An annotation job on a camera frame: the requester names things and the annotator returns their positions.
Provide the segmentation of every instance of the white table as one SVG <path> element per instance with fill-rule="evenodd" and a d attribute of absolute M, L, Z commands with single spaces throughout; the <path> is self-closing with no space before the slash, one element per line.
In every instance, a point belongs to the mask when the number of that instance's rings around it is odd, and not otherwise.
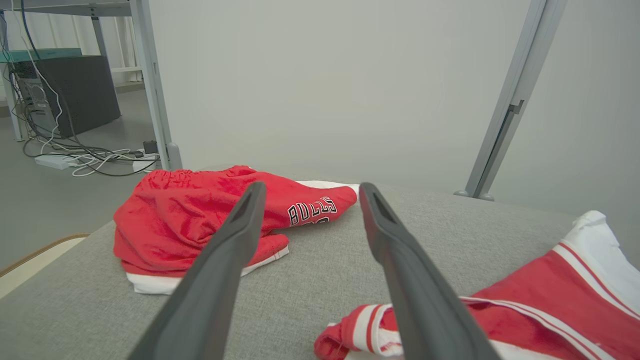
<path fill-rule="evenodd" d="M 20 1 L 0 0 L 0 12 L 4 13 L 4 11 L 11 10 L 12 8 L 20 11 Z M 138 56 L 140 57 L 142 74 L 145 80 L 145 90 L 147 91 L 151 121 L 153 122 L 156 141 L 158 142 L 160 160 L 163 168 L 169 168 L 166 144 L 170 142 L 170 139 L 167 138 L 168 133 L 164 131 L 168 129 L 168 123 L 166 120 L 166 110 L 164 108 L 164 97 L 157 64 L 156 44 L 154 42 L 148 0 L 92 0 L 90 3 L 87 3 L 86 0 L 24 0 L 24 11 L 91 17 L 100 54 L 103 56 L 106 56 L 107 52 L 102 37 L 99 17 L 131 16 L 133 18 L 134 33 L 139 52 Z M 6 23 L 1 21 L 0 23 L 0 38 L 4 40 L 5 49 L 8 51 Z M 7 64 L 2 64 L 0 71 L 4 73 L 5 67 L 7 67 Z M 12 85 L 4 77 L 3 83 L 6 89 L 7 104 L 9 109 L 13 109 L 16 98 L 15 93 L 11 90 Z M 24 137 L 19 119 L 14 114 L 11 114 L 11 118 L 15 140 L 23 141 Z"/>

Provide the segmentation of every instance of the white wall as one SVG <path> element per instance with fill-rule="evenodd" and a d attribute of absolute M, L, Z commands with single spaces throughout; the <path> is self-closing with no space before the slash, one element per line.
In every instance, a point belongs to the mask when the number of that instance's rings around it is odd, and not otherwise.
<path fill-rule="evenodd" d="M 464 188 L 529 0 L 150 2 L 183 165 Z"/>
<path fill-rule="evenodd" d="M 624 225 L 640 220 L 639 185 L 640 1 L 569 0 L 490 192 Z"/>
<path fill-rule="evenodd" d="M 20 32 L 22 32 L 22 36 L 27 43 L 29 39 L 22 25 L 22 14 L 17 12 L 16 16 L 17 19 L 11 11 L 4 14 L 7 22 L 9 48 L 11 50 L 24 50 L 27 47 L 20 37 Z M 100 54 L 90 17 L 27 13 L 26 18 L 29 32 L 36 48 L 79 47 L 84 55 Z M 120 56 L 120 44 L 118 43 L 114 18 L 100 18 L 100 23 L 102 24 L 102 36 L 107 49 L 109 66 L 112 69 L 126 67 Z M 112 76 L 114 83 L 130 81 L 130 74 L 126 72 L 113 73 Z M 4 86 L 0 82 L 0 99 L 5 98 Z"/>

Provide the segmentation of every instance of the computer case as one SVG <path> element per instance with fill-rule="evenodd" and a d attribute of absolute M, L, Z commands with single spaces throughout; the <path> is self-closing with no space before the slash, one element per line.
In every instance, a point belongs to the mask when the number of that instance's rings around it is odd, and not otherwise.
<path fill-rule="evenodd" d="M 73 136 L 121 116 L 106 56 L 76 56 L 35 60 L 40 73 L 60 96 L 62 114 L 56 135 Z M 51 135 L 60 113 L 56 94 L 35 72 L 30 61 L 13 64 L 17 83 L 31 120 L 43 135 Z"/>

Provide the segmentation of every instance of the red and white clothing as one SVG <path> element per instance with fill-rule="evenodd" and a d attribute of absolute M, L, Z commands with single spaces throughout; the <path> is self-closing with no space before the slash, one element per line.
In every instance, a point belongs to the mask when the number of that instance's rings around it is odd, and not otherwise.
<path fill-rule="evenodd" d="M 155 170 L 113 216 L 113 252 L 135 292 L 171 294 L 250 184 L 267 187 L 258 249 L 242 275 L 289 253 L 272 230 L 334 221 L 358 199 L 358 185 L 293 181 L 246 166 L 223 171 Z"/>
<path fill-rule="evenodd" d="M 503 359 L 640 359 L 640 272 L 597 211 L 544 256 L 460 299 Z M 314 350 L 323 360 L 401 359 L 393 309 L 357 308 Z"/>

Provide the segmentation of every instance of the gray fabric surface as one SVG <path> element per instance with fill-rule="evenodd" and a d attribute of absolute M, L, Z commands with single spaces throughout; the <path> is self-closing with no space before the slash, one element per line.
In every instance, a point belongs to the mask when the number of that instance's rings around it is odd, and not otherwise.
<path fill-rule="evenodd" d="M 460 295 L 544 254 L 573 221 L 379 188 Z M 105 225 L 0 300 L 1 359 L 126 358 L 167 298 L 133 292 L 112 253 L 113 231 L 113 223 Z M 336 222 L 283 232 L 291 253 L 241 279 L 225 359 L 313 359 L 313 343 L 327 323 L 361 304 L 389 302 L 359 205 Z"/>

